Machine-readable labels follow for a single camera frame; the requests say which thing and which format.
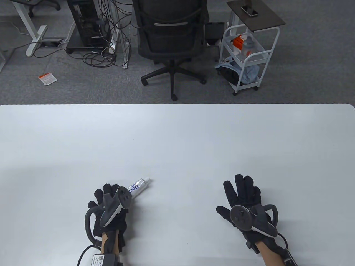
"chair base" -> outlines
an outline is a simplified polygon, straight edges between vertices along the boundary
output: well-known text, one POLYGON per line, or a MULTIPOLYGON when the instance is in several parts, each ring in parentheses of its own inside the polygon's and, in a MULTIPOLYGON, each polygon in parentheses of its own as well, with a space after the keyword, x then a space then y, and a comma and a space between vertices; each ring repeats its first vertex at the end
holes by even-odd
MULTIPOLYGON (((57 11, 59 11, 60 10, 60 4, 56 1, 56 0, 46 0, 47 2, 50 2, 50 3, 53 3, 53 4, 55 4, 55 9, 57 10, 57 11)), ((29 9, 28 9, 28 16, 30 17, 30 18, 33 18, 33 8, 34 8, 35 6, 30 6, 29 7, 29 9)))
POLYGON ((191 72, 189 70, 186 70, 182 67, 179 67, 180 64, 182 64, 183 62, 186 61, 190 61, 191 59, 183 59, 180 61, 175 62, 175 60, 169 60, 169 62, 162 62, 165 67, 158 69, 156 71, 153 71, 152 73, 149 73, 147 75, 144 75, 143 77, 141 77, 141 82, 144 86, 148 85, 148 78, 152 78, 161 74, 165 74, 165 73, 169 73, 170 74, 170 97, 173 101, 177 101, 178 98, 177 96, 174 94, 174 75, 175 73, 180 73, 180 74, 184 74, 193 78, 197 78, 200 80, 201 84, 206 84, 206 80, 204 78, 204 76, 196 74, 194 72, 191 72))

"smartphone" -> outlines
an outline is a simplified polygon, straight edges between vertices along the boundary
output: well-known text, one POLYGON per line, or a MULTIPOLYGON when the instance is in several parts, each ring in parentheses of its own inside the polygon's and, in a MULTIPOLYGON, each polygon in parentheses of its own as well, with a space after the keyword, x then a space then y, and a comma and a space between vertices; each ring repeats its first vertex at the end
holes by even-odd
POLYGON ((259 13, 256 12, 251 6, 242 6, 241 7, 250 17, 255 17, 257 16, 259 13))

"blue cloth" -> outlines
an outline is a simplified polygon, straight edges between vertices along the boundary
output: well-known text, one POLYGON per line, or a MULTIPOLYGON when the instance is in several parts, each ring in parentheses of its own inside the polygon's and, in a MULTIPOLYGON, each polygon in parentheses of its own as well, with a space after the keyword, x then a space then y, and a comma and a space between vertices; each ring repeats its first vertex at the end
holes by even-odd
MULTIPOLYGON (((218 64, 215 66, 215 68, 227 67, 227 68, 230 68, 233 71, 237 72, 238 75, 240 76, 240 74, 242 72, 242 68, 240 66, 238 66, 237 62, 234 61, 233 57, 230 56, 230 57, 226 58, 226 61, 228 61, 228 62, 218 64)), ((250 83, 255 82, 256 77, 258 76, 258 73, 259 73, 259 69, 260 69, 260 67, 258 65, 245 67, 241 82, 244 84, 250 84, 250 83)))

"black bag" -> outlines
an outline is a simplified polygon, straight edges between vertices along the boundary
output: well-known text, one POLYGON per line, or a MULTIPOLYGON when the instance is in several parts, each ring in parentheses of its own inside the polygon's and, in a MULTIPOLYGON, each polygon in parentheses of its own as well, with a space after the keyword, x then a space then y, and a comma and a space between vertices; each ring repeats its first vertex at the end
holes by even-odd
POLYGON ((228 82, 232 83, 234 86, 238 85, 239 75, 237 72, 233 71, 230 68, 220 66, 217 68, 218 74, 222 75, 228 82))

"computer tower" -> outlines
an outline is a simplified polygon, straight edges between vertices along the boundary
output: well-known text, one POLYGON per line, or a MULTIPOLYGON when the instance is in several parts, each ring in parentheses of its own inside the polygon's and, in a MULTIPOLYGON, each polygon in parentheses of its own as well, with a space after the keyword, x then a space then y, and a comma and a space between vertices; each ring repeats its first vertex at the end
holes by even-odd
POLYGON ((99 19, 93 0, 67 0, 84 46, 107 47, 111 32, 107 21, 99 19))

